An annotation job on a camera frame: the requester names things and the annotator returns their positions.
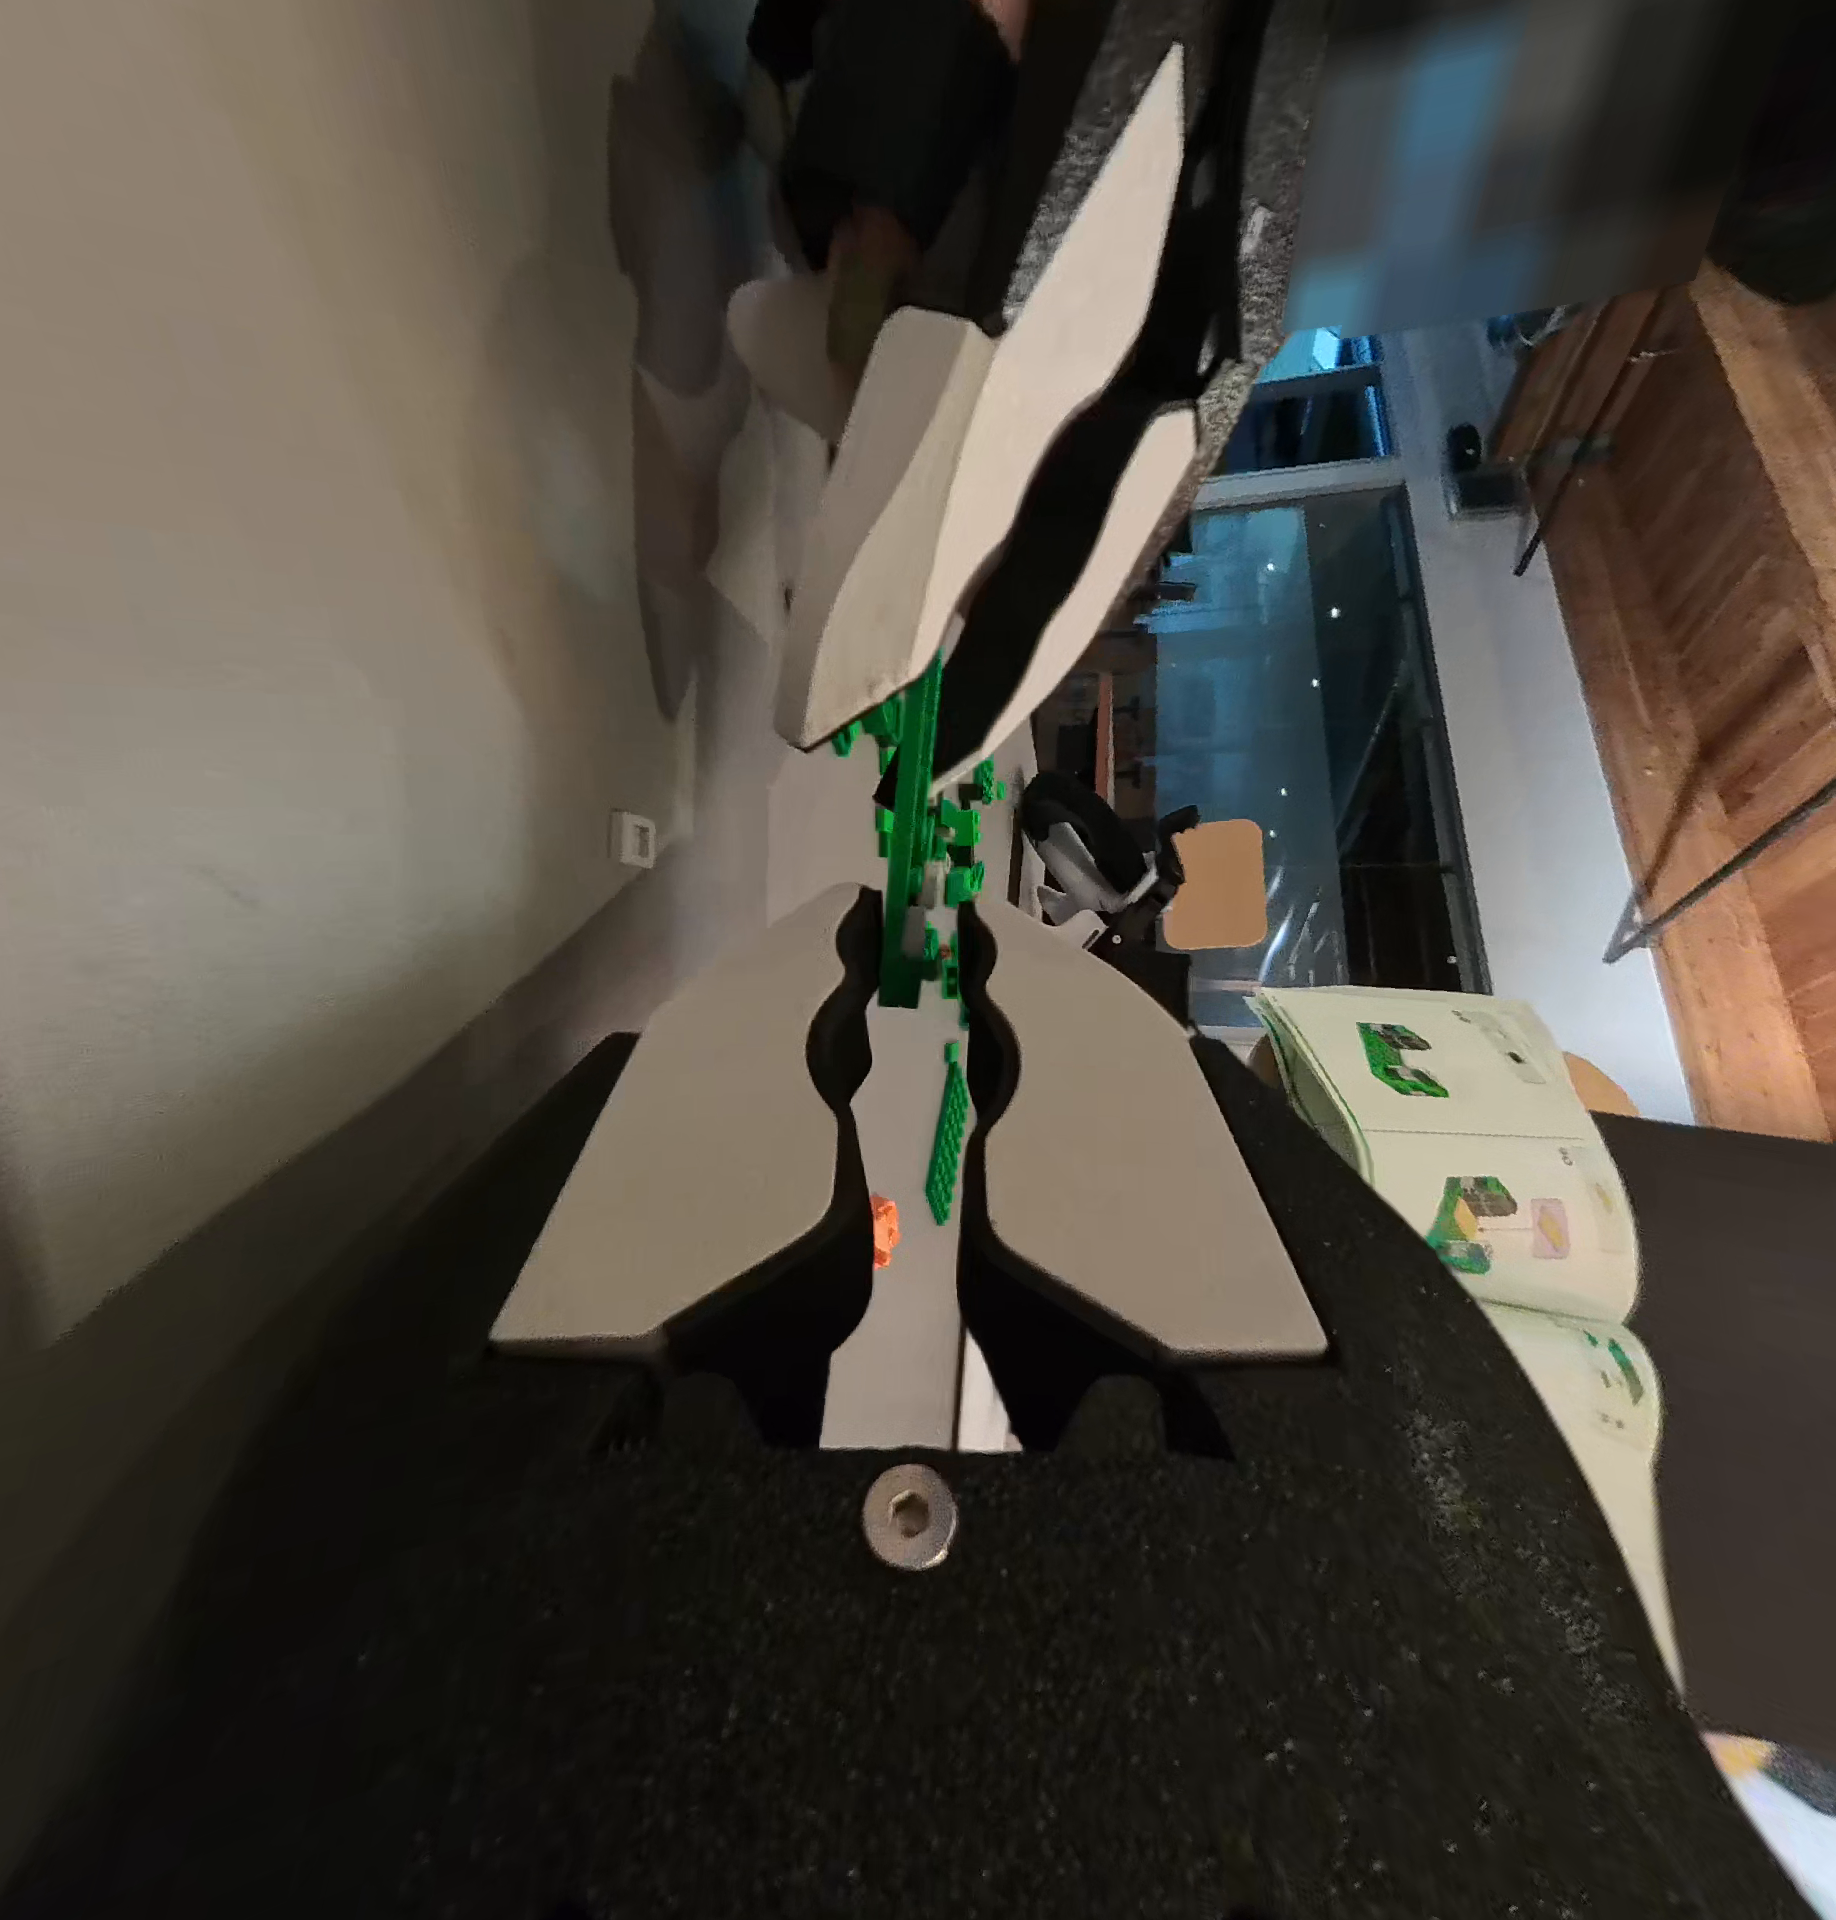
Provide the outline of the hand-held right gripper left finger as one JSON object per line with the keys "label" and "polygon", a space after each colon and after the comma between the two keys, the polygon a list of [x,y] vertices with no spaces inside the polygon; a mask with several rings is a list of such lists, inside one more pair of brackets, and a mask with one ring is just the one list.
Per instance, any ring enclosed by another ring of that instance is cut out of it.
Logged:
{"label": "hand-held right gripper left finger", "polygon": [[879,891],[842,881],[724,952],[635,1035],[491,1321],[497,1353],[738,1387],[816,1447],[874,1287],[855,1096]]}

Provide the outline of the long green studded lego plate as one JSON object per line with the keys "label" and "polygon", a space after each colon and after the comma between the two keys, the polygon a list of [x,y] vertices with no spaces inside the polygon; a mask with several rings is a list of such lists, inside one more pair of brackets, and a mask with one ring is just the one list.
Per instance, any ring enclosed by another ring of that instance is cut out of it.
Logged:
{"label": "long green studded lego plate", "polygon": [[966,1075],[963,1042],[941,1048],[941,1083],[930,1129],[924,1171],[924,1200],[935,1225],[953,1217],[963,1148],[972,1132],[972,1096]]}

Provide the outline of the black and white tool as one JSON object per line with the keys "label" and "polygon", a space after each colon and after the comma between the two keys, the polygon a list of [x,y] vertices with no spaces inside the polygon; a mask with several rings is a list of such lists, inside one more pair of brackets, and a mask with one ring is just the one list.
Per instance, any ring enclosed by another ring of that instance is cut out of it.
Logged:
{"label": "black and white tool", "polygon": [[1130,822],[1072,774],[1033,774],[1020,800],[1024,839],[1044,877],[1040,918],[1072,946],[1104,956],[1158,948],[1159,919],[1185,881],[1178,847],[1199,826],[1196,806]]}

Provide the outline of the lego instruction booklet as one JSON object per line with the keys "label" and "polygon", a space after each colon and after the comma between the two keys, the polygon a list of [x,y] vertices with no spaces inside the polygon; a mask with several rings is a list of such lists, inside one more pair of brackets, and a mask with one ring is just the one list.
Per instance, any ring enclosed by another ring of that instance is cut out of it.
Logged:
{"label": "lego instruction booklet", "polygon": [[1663,1381],[1631,1324],[1636,1222],[1567,1056],[1530,1004],[1497,995],[1296,986],[1261,988],[1250,1008],[1300,1118],[1517,1359],[1682,1681],[1658,1494]]}

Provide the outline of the green lego base plate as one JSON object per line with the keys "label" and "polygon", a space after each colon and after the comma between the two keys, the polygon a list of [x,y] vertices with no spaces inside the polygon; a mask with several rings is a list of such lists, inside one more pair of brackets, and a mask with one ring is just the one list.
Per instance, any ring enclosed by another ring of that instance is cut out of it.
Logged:
{"label": "green lego base plate", "polygon": [[946,657],[937,651],[915,681],[871,714],[879,724],[882,791],[876,806],[886,815],[879,826],[879,1004],[894,1010],[915,1008],[939,963],[939,935],[932,926],[926,887],[932,868],[932,784],[944,671]]}

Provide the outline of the tan chair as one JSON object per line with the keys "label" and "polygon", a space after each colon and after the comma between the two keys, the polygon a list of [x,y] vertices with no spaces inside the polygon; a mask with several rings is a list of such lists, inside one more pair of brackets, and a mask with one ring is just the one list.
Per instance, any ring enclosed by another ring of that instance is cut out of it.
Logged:
{"label": "tan chair", "polygon": [[1169,836],[1180,868],[1164,912],[1169,949],[1264,948],[1269,935],[1266,831],[1251,820],[1199,822]]}

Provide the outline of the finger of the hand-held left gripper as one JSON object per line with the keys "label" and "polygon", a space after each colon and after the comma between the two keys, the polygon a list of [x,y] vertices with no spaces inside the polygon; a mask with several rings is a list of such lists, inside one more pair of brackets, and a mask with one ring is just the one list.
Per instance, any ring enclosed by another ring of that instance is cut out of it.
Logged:
{"label": "finger of the hand-held left gripper", "polygon": [[935,787],[1001,746],[1078,666],[1150,542],[1175,524],[1193,457],[1185,404],[1144,415],[1104,399],[1058,436],[944,664]]}
{"label": "finger of the hand-held left gripper", "polygon": [[1169,44],[1000,334],[917,303],[882,322],[787,603],[786,744],[813,748],[928,669],[1053,440],[1130,358],[1183,169],[1185,78]]}

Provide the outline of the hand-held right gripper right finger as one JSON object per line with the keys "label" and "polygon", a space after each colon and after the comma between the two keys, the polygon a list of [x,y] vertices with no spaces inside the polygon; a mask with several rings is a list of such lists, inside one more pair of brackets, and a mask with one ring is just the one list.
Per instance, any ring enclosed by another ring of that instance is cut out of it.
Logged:
{"label": "hand-held right gripper right finger", "polygon": [[973,1129],[956,1296],[1008,1427],[1049,1451],[1101,1379],[1224,1451],[1204,1378],[1330,1337],[1187,1027],[1018,907],[957,913]]}

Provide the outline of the pile of loose lego pieces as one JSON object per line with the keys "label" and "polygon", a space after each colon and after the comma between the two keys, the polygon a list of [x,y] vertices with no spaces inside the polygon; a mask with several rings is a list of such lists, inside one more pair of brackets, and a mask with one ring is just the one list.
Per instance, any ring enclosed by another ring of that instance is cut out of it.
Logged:
{"label": "pile of loose lego pieces", "polygon": [[[865,739],[876,749],[879,772],[879,724],[871,720],[871,714],[882,707],[883,702],[867,710],[862,717],[839,726],[827,739],[829,754],[849,758],[857,744]],[[932,755],[932,774],[935,774],[935,755]],[[888,822],[888,815],[876,806],[879,794],[882,784],[874,797],[874,837],[882,855],[882,875],[886,875],[879,826]],[[932,846],[926,904],[930,905],[930,924],[937,933],[937,963],[935,976],[924,986],[924,992],[934,988],[944,1000],[959,1000],[959,961],[956,957],[953,935],[944,933],[934,922],[934,915],[944,910],[963,907],[981,896],[985,881],[985,864],[981,858],[984,812],[1006,797],[1006,785],[997,776],[995,762],[984,758],[973,764],[967,777],[951,785],[930,785],[930,797]]]}

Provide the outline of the person's left hand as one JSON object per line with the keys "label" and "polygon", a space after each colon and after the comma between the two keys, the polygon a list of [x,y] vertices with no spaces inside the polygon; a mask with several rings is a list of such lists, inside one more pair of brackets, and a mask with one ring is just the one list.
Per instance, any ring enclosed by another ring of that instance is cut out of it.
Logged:
{"label": "person's left hand", "polygon": [[886,207],[855,204],[833,228],[827,272],[826,354],[857,385],[878,334],[919,267],[915,237]]}

